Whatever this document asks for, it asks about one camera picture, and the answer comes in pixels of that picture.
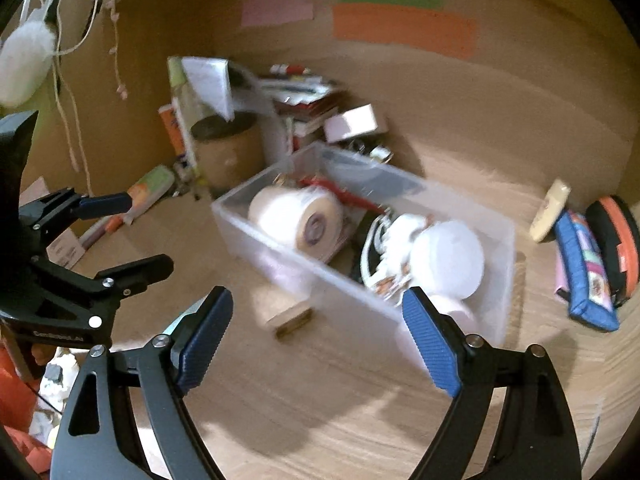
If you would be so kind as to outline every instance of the wooden floor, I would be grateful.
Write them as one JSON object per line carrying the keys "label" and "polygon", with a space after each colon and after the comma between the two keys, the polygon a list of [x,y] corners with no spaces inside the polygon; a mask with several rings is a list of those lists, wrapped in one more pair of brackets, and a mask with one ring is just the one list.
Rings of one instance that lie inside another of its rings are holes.
{"label": "wooden floor", "polygon": [[[569,320],[552,297],[554,243],[536,245],[527,227],[543,190],[501,180],[433,149],[420,154],[429,177],[456,187],[513,218],[518,268],[526,272],[524,306],[514,298],[506,346],[544,345],[556,366],[577,428],[581,453],[601,417],[583,469],[606,459],[640,404],[638,297],[620,311],[622,327],[597,333]],[[342,348],[340,335],[315,319],[283,342],[264,329],[295,303],[225,249],[205,201],[165,200],[131,227],[100,240],[77,266],[93,275],[155,253],[175,271],[145,294],[123,302],[116,348],[161,333],[215,285],[228,287],[234,318],[201,387],[186,398],[210,452],[230,479],[405,479],[428,447],[449,405],[427,377],[406,367],[362,362]],[[140,407],[140,398],[135,397]],[[468,472],[481,470],[500,413],[495,396]],[[144,413],[140,427],[157,471],[164,471]]]}

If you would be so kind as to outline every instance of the white paper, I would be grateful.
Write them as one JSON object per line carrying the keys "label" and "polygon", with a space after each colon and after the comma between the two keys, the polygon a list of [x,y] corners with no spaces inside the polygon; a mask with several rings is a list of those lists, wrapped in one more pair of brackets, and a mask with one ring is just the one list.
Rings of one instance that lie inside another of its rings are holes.
{"label": "white paper", "polygon": [[183,57],[182,67],[191,87],[205,104],[225,121],[234,119],[228,61],[206,57]]}
{"label": "white paper", "polygon": [[372,105],[354,108],[324,122],[324,134],[328,143],[387,131],[385,118],[376,114]]}

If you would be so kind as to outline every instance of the white box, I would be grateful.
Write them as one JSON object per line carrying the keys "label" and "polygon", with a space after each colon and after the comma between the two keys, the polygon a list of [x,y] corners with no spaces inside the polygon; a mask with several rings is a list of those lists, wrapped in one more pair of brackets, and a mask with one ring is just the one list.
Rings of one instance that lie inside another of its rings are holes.
{"label": "white box", "polygon": [[375,112],[373,105],[354,108],[324,122],[324,136],[330,144],[362,135],[383,134],[387,131],[385,118]]}
{"label": "white box", "polygon": [[367,356],[372,352],[377,356],[400,355],[395,332],[403,322],[401,309],[318,260],[281,246],[247,220],[251,200],[281,173],[298,177],[324,174],[348,191],[388,204],[398,212],[466,222],[479,237],[486,265],[480,287],[465,303],[475,312],[481,335],[491,345],[503,344],[515,258],[515,226],[510,219],[433,180],[320,142],[215,201],[212,210],[229,252],[244,258],[300,301],[308,301],[341,330],[345,344]]}

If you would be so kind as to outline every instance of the cardboard wall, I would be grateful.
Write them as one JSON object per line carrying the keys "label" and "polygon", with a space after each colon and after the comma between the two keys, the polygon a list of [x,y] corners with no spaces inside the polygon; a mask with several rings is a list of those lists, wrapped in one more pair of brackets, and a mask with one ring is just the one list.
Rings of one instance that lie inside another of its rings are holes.
{"label": "cardboard wall", "polygon": [[[91,12],[91,0],[62,0],[62,48],[73,46],[81,39]],[[126,190],[148,170],[162,162],[171,163],[174,157],[157,113],[158,107],[170,101],[166,57],[173,53],[174,34],[170,23],[174,19],[171,8],[152,2],[132,6],[120,14],[120,73],[129,93],[126,101],[116,93],[113,56],[109,54],[114,46],[114,31],[107,9],[98,13],[84,44],[62,58],[63,76],[76,98],[96,194]],[[4,36],[15,24],[14,19]],[[72,102],[65,89],[60,99],[80,161]],[[51,73],[20,109],[40,111],[22,187],[44,176],[52,190],[73,186],[85,192],[84,173],[75,173],[70,163]],[[89,225],[90,222],[77,222],[74,230],[81,233]]]}
{"label": "cardboard wall", "polygon": [[[563,176],[582,201],[616,189],[638,131],[638,55],[608,0],[447,0],[478,20],[470,62],[400,46],[335,41],[330,7],[316,0],[312,22],[239,29],[239,0],[121,0],[116,94],[113,28],[98,15],[91,35],[63,59],[76,94],[96,193],[129,187],[172,159],[157,108],[170,90],[167,56],[229,56],[253,69],[303,62],[347,84],[354,102],[379,103],[390,117],[400,165],[424,174],[422,150],[446,150],[547,186]],[[63,46],[78,41],[90,0],[63,2]],[[63,105],[71,115],[68,94]],[[47,80],[25,108],[40,109],[23,185],[84,190],[68,160]],[[84,226],[76,226],[80,232]]]}
{"label": "cardboard wall", "polygon": [[638,130],[638,72],[602,35],[539,0],[446,0],[478,24],[474,56],[333,38],[332,5],[313,21],[241,28],[241,0],[201,0],[200,52],[250,68],[295,62],[345,83],[388,116],[395,163],[428,174],[443,150],[545,189],[560,176],[577,205],[614,192]]}

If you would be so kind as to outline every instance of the orange fabric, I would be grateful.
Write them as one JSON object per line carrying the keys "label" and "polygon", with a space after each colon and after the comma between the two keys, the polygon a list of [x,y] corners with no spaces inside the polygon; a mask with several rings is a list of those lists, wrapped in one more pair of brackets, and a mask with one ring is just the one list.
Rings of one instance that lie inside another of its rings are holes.
{"label": "orange fabric", "polygon": [[28,432],[35,405],[36,396],[15,373],[6,349],[0,348],[0,424]]}
{"label": "orange fabric", "polygon": [[623,256],[626,266],[626,290],[625,295],[630,298],[636,285],[638,284],[638,249],[636,248],[636,242],[634,236],[631,234],[629,224],[626,222],[625,216],[616,204],[616,201],[610,196],[605,196],[600,199],[600,203],[607,212],[613,227],[620,239],[620,246],[618,246],[618,255]]}
{"label": "orange fabric", "polygon": [[469,59],[476,50],[476,20],[452,12],[390,4],[337,4],[334,37],[399,43],[444,56]]}
{"label": "orange fabric", "polygon": [[14,441],[15,447],[37,474],[46,473],[51,469],[51,450],[47,446],[22,431],[7,426],[4,428]]}

